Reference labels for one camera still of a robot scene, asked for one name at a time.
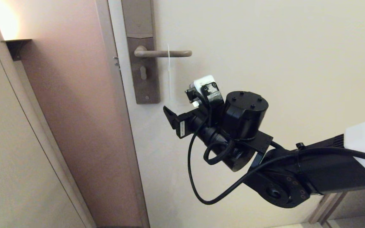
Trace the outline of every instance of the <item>wall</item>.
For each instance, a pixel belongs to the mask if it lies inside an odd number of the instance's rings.
[[[55,173],[0,33],[0,227],[84,227]]]
[[[6,0],[29,81],[98,226],[141,225],[120,75],[107,65],[95,2]]]
[[[13,9],[0,0],[0,30],[4,40],[15,39],[18,36],[19,23]]]

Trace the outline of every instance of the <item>door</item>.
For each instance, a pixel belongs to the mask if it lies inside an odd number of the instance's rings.
[[[285,148],[315,143],[365,121],[365,1],[153,0],[157,50],[192,50],[158,59],[161,102],[136,104],[121,1],[109,0],[136,154],[151,227],[271,227],[305,222],[321,196],[294,209],[275,207],[245,185],[219,203],[200,203],[187,174],[190,137],[178,139],[163,113],[192,107],[184,93],[213,75],[223,96],[262,95],[269,108],[260,130]],[[205,146],[191,166],[201,196],[218,196],[239,177],[209,166]]]
[[[0,227],[86,227],[0,62]]]

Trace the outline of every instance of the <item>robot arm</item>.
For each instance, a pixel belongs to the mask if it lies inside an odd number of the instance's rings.
[[[188,169],[191,185],[204,204],[214,204],[244,183],[268,202],[293,208],[310,195],[365,189],[365,123],[342,135],[297,149],[286,150],[271,136],[259,131],[268,103],[260,95],[235,91],[226,101],[212,76],[194,81],[186,91],[197,108],[176,115],[164,113],[179,138],[193,134]],[[216,199],[206,201],[197,193],[191,175],[190,154],[195,137],[207,146],[204,160],[225,163],[233,172],[254,160],[249,171]],[[213,151],[216,156],[209,158]]]

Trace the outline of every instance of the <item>lever handle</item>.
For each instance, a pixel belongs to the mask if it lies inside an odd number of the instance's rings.
[[[190,57],[192,51],[170,51],[170,57]],[[138,46],[135,56],[139,58],[160,58],[168,57],[168,51],[148,51],[145,46]]]

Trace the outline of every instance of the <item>black cable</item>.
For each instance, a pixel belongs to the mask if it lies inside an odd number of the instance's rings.
[[[274,141],[271,141],[270,145],[273,146],[276,149],[284,149],[284,147],[282,147],[280,144],[278,144]]]
[[[209,109],[210,107],[209,107],[209,102],[207,102],[206,100],[205,100],[205,97],[204,96],[202,96],[202,94],[200,94],[199,92],[197,92],[197,91],[195,91],[194,92],[194,95],[196,95],[197,97],[198,97],[198,99],[201,101],[201,103],[207,108],[207,109]]]
[[[226,148],[222,152],[220,152],[216,157],[209,159],[210,151],[212,150],[212,148],[214,146],[217,146],[217,145],[223,145],[223,146],[226,146]],[[227,143],[227,144],[225,142],[218,142],[218,141],[213,142],[205,150],[204,160],[210,165],[215,165],[216,163],[225,159],[230,154],[230,152],[235,148],[235,145],[236,145],[236,143],[234,140],[230,140],[229,143]]]
[[[300,149],[298,148],[298,150],[295,150],[295,152],[297,153],[296,160],[297,160],[297,165],[298,165],[299,172],[300,173],[304,173],[304,171],[302,170],[302,167],[301,167],[300,160],[299,160],[299,152],[300,152]],[[316,191],[316,193],[318,193],[321,196],[324,195],[322,192],[320,192],[318,190],[318,188],[316,187],[316,185],[314,183],[312,183],[312,181],[310,180],[310,178],[307,175],[303,175],[303,177],[305,178],[305,181],[306,182],[310,183],[310,185],[313,187],[313,189]]]
[[[206,121],[204,121],[199,128],[197,129],[197,131],[195,131],[193,137],[191,138],[191,142],[189,144],[188,147],[188,175],[189,175],[189,179],[191,182],[191,187],[194,191],[195,196],[197,197],[197,199],[202,202],[203,204],[206,205],[212,205],[215,204],[217,202],[219,202],[221,199],[225,198],[229,193],[231,193],[233,190],[235,190],[241,183],[243,183],[247,178],[249,178],[251,175],[253,175],[254,173],[258,172],[259,170],[268,167],[269,165],[275,163],[275,162],[279,162],[285,159],[289,159],[289,158],[294,158],[296,156],[300,155],[311,155],[311,154],[316,154],[316,153],[326,153],[326,154],[338,154],[338,155],[343,155],[343,156],[353,156],[353,157],[359,157],[362,159],[365,159],[365,153],[360,152],[360,151],[356,151],[356,150],[350,150],[350,149],[344,149],[344,148],[339,148],[339,147],[315,147],[315,148],[310,148],[310,149],[304,149],[301,150],[299,153],[291,153],[288,155],[284,155],[281,157],[277,157],[271,160],[268,160],[264,163],[262,163],[259,166],[256,166],[254,169],[249,170],[249,172],[247,172],[245,175],[243,175],[239,180],[237,180],[233,185],[231,185],[228,189],[226,189],[222,194],[220,194],[219,196],[217,196],[215,199],[212,200],[204,200],[203,198],[201,198],[201,196],[198,194],[197,189],[195,188],[194,185],[194,181],[192,179],[192,173],[191,173],[191,150],[192,150],[192,145],[194,143],[194,140],[197,136],[198,131],[202,128],[202,126],[204,125]]]

